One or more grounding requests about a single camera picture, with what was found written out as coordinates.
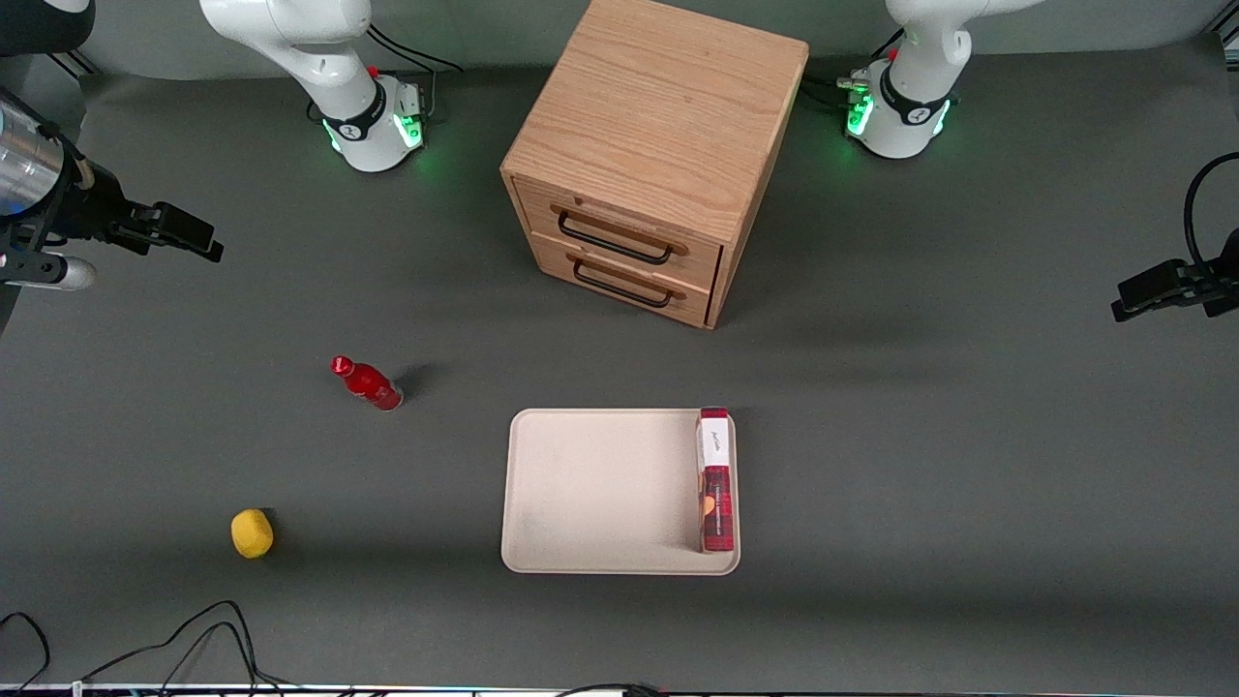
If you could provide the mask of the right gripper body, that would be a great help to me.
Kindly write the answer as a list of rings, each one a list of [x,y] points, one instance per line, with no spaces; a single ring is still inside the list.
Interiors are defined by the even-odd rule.
[[[45,235],[69,241],[138,244],[121,225],[133,206],[114,175],[69,149],[45,204]]]

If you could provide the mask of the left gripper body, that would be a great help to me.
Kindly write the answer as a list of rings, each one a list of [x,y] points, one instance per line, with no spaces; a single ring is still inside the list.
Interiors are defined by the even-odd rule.
[[[1238,310],[1238,236],[1235,227],[1227,236],[1220,255],[1207,260],[1217,284],[1217,290],[1202,305],[1207,317],[1220,317]]]

